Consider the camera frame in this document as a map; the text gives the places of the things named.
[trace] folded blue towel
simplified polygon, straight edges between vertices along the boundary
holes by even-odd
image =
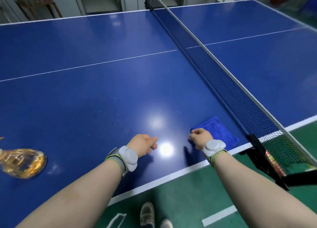
[[[239,142],[239,139],[232,135],[216,116],[208,119],[198,126],[193,127],[191,131],[197,128],[204,128],[209,131],[215,140],[225,142],[226,150],[233,149]]]

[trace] gray shoe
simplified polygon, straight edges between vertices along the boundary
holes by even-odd
[[[172,222],[168,219],[162,220],[161,226],[159,228],[173,228]]]
[[[147,224],[151,224],[154,226],[154,207],[151,202],[145,202],[141,208],[140,212],[140,224],[141,226],[145,226]]]

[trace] amber liquid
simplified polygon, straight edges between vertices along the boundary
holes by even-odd
[[[2,150],[0,165],[5,173],[16,178],[27,179],[43,170],[46,157],[38,150]]]

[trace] left arm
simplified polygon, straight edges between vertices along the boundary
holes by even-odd
[[[128,147],[138,157],[156,149],[157,138],[136,135]],[[90,228],[107,207],[121,180],[121,168],[106,160],[34,210],[16,228]]]

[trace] hand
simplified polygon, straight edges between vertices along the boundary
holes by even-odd
[[[158,147],[156,144],[157,140],[157,137],[151,138],[149,135],[137,134],[126,146],[134,150],[137,153],[138,158],[140,158],[147,153],[151,153],[149,150],[150,148],[155,150]]]
[[[199,150],[204,149],[206,147],[206,143],[214,139],[212,138],[212,135],[209,133],[209,131],[203,128],[192,130],[189,138],[195,143],[195,148]]]

